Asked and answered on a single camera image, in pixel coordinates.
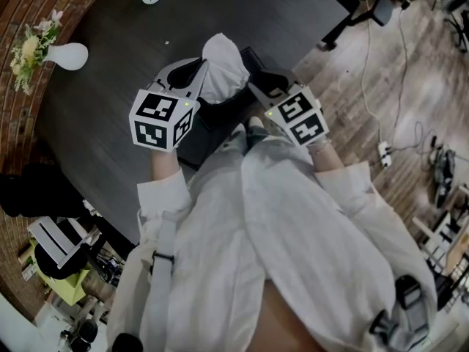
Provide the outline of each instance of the brick wall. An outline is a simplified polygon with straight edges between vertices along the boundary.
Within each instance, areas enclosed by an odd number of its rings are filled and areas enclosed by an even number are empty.
[[[15,92],[10,71],[11,46],[24,35],[26,24],[37,25],[49,18],[52,9],[63,10],[62,30],[56,44],[65,44],[95,0],[0,0],[0,170],[21,173],[32,159],[36,147],[33,134],[37,112],[53,64],[34,72],[32,93]],[[0,211],[0,291],[18,311],[31,320],[43,305],[42,283],[38,278],[25,282],[18,264],[18,253],[27,244],[31,220],[10,218]]]

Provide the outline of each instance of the black table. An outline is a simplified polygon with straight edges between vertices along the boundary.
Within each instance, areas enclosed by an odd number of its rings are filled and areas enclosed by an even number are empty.
[[[200,56],[219,32],[266,67],[292,68],[346,15],[335,0],[97,0],[71,40],[88,46],[89,60],[77,72],[56,67],[37,132],[72,184],[136,242],[136,184],[149,180],[150,154],[130,136],[138,89],[163,66]]]

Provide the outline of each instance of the electrical outlet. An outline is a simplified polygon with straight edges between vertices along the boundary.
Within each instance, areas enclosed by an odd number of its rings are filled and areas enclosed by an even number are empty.
[[[391,154],[389,153],[388,143],[386,141],[380,142],[378,144],[378,153],[380,154],[381,165],[384,168],[388,168],[392,165],[393,161],[391,160]]]

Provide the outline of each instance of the white cloth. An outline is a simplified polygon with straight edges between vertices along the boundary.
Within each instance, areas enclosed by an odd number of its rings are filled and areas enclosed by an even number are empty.
[[[141,307],[135,286],[164,210],[189,212],[174,246],[167,325],[174,352],[245,351],[266,278],[330,352],[377,350],[367,331],[381,310],[391,314],[402,274],[421,283],[429,319],[435,316],[432,275],[401,219],[376,193],[368,164],[314,176],[306,151],[267,140],[246,157],[235,150],[212,155],[190,196],[180,171],[139,185],[139,197],[148,221],[114,299],[111,345]]]
[[[217,34],[205,43],[202,58],[208,61],[208,71],[200,96],[209,104],[223,103],[234,97],[249,80],[240,51],[223,34]]]

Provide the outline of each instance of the shirt cuff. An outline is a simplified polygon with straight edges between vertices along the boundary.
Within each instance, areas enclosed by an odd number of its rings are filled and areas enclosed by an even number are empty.
[[[373,193],[368,162],[315,175],[322,188],[344,210],[349,210],[355,203],[354,200],[363,199],[363,196]]]
[[[180,169],[174,175],[137,185],[141,215],[147,219],[160,216],[164,211],[178,212],[191,205],[191,196]]]

